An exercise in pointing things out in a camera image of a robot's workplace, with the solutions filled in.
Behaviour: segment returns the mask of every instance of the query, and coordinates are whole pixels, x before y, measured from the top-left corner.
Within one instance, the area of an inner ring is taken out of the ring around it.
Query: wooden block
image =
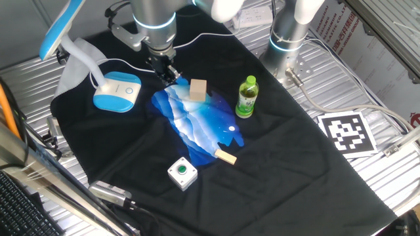
[[[236,162],[236,157],[235,156],[233,156],[233,155],[231,155],[227,152],[224,152],[220,149],[216,150],[215,156],[222,159],[223,161],[226,161],[227,163],[232,164],[232,165],[234,165],[235,162]]]
[[[205,101],[207,94],[207,81],[202,79],[191,79],[190,99],[194,101]]]

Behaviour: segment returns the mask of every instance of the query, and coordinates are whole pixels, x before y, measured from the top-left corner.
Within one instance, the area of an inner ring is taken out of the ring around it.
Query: white cable
[[[318,110],[331,113],[331,112],[352,111],[354,109],[366,109],[366,108],[378,109],[379,111],[384,111],[386,113],[391,114],[395,118],[397,118],[401,123],[405,124],[410,131],[414,129],[402,116],[400,116],[399,114],[387,108],[383,108],[381,106],[376,106],[376,105],[370,105],[370,104],[361,104],[361,105],[355,105],[355,106],[349,106],[346,108],[337,108],[337,109],[323,108],[322,106],[319,106],[316,102],[313,101],[313,99],[309,96],[308,92],[306,91],[305,86],[301,86],[300,89],[302,90],[302,93],[304,94],[306,99]]]
[[[137,68],[137,67],[134,67],[134,66],[132,66],[130,63],[128,63],[128,62],[126,62],[126,61],[124,61],[124,60],[122,60],[122,59],[119,59],[119,58],[106,58],[106,59],[101,59],[101,60],[99,60],[99,61],[96,61],[96,63],[101,63],[101,62],[109,62],[110,60],[117,60],[117,61],[120,61],[120,62],[124,62],[124,63],[126,63],[129,67],[131,67],[131,68],[133,68],[133,69],[136,69],[136,70],[138,70],[138,71],[143,71],[143,72],[148,72],[148,73],[155,73],[154,71],[152,71],[152,70],[149,70],[149,69],[140,69],[140,68]],[[92,72],[90,71],[89,72],[89,77],[90,77],[90,79],[91,79],[91,84],[92,84],[92,86],[95,88],[95,89],[97,89],[98,87],[93,83],[93,79],[92,79]]]
[[[199,35],[198,35],[195,39],[193,39],[191,42],[186,43],[186,44],[183,44],[183,45],[179,45],[179,46],[176,46],[176,47],[173,47],[173,48],[174,48],[174,49],[179,49],[179,48],[182,48],[182,47],[188,46],[188,45],[192,44],[195,40],[197,40],[199,37],[201,37],[202,35],[234,36],[234,34],[233,34],[233,33],[231,33],[231,34],[229,34],[229,35],[227,35],[227,34],[219,34],[219,33],[201,33],[201,34],[199,34]]]
[[[192,44],[193,42],[195,42],[199,37],[203,36],[203,35],[214,35],[214,36],[223,36],[223,37],[227,37],[227,36],[235,36],[235,34],[239,33],[239,31],[241,30],[241,21],[239,20],[239,24],[238,24],[238,30],[236,30],[235,33],[231,33],[231,34],[219,34],[219,33],[201,33],[199,34],[197,37],[195,37],[193,40],[191,40],[189,43],[183,44],[183,45],[179,45],[176,47],[173,47],[174,49],[179,49],[185,46],[188,46],[190,44]]]
[[[323,41],[321,41],[321,40],[319,40],[319,39],[307,39],[307,40],[305,40],[303,43],[305,44],[305,43],[307,43],[307,42],[309,42],[309,41],[319,41],[323,46],[324,46],[324,48],[326,49],[326,51],[328,51],[329,53],[330,53],[330,55],[332,56],[332,58],[334,58],[334,60],[341,66],[341,67],[343,67],[343,68],[345,68],[352,76],[353,76],[353,78],[355,78],[358,82],[359,82],[359,84],[360,84],[360,87],[361,87],[361,89],[363,90],[363,92],[364,92],[364,94],[366,94],[366,96],[367,96],[367,98],[369,99],[369,101],[372,103],[372,104],[375,104],[375,100],[373,100],[373,98],[371,97],[371,95],[367,92],[367,90],[366,90],[366,88],[363,86],[363,83],[361,82],[361,80],[357,77],[357,76],[355,76],[349,69],[347,69],[347,67],[346,66],[344,66],[338,59],[336,59],[336,57],[333,55],[333,53],[330,51],[330,49],[325,45],[325,43],[323,42]],[[398,115],[397,113],[395,113],[395,112],[393,112],[393,111],[391,111],[391,110],[389,110],[389,109],[387,109],[387,108],[384,108],[384,107],[381,107],[381,106],[376,106],[376,105],[367,105],[367,106],[375,106],[375,107],[377,107],[377,108],[372,108],[372,109],[378,109],[378,110],[381,110],[381,111],[383,111],[383,112],[385,112],[386,114],[388,114],[388,115],[390,115],[391,117],[394,117],[395,119],[397,119],[397,120],[399,120],[399,122],[401,122],[401,124],[404,126],[404,128],[405,128],[405,130],[407,131],[407,132],[409,132],[410,130],[413,130],[413,127],[403,118],[403,117],[401,117],[400,115]]]

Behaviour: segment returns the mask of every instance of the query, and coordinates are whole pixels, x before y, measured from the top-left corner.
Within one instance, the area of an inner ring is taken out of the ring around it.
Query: white wall
[[[0,68],[35,58],[39,46],[47,32],[35,9],[32,0],[0,0]],[[69,35],[88,37],[107,30],[108,20],[105,10],[119,0],[86,0],[73,21]],[[67,0],[42,0],[52,21],[58,16]],[[118,12],[114,22],[124,24],[133,21],[131,7]]]

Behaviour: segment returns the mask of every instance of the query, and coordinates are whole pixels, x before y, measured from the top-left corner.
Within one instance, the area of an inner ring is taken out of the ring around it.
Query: green button
[[[184,165],[178,167],[178,172],[184,174],[186,172],[186,167]]]

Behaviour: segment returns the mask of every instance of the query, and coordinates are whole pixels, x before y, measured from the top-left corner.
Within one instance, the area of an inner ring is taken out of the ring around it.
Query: blue light ring
[[[168,22],[166,22],[164,24],[161,24],[161,25],[158,25],[158,26],[149,26],[149,25],[143,24],[142,22],[138,21],[136,19],[136,16],[134,16],[134,14],[133,14],[134,21],[137,24],[139,24],[140,26],[142,26],[142,27],[144,27],[146,29],[150,29],[150,30],[158,30],[158,29],[165,28],[166,26],[170,25],[175,20],[175,17],[176,16],[177,16],[177,13],[174,12],[173,15],[172,15],[172,17],[171,17],[171,19],[169,19]]]
[[[274,48],[276,48],[277,50],[281,50],[281,51],[284,51],[284,52],[294,52],[294,51],[296,51],[296,50],[299,50],[299,49],[302,47],[302,45],[303,45],[303,44],[301,44],[299,47],[297,47],[297,48],[295,48],[295,49],[283,49],[283,48],[279,47],[278,45],[276,45],[276,44],[273,42],[273,40],[271,39],[271,37],[270,37],[270,43],[271,43],[271,45],[273,45],[273,47],[274,47]]]

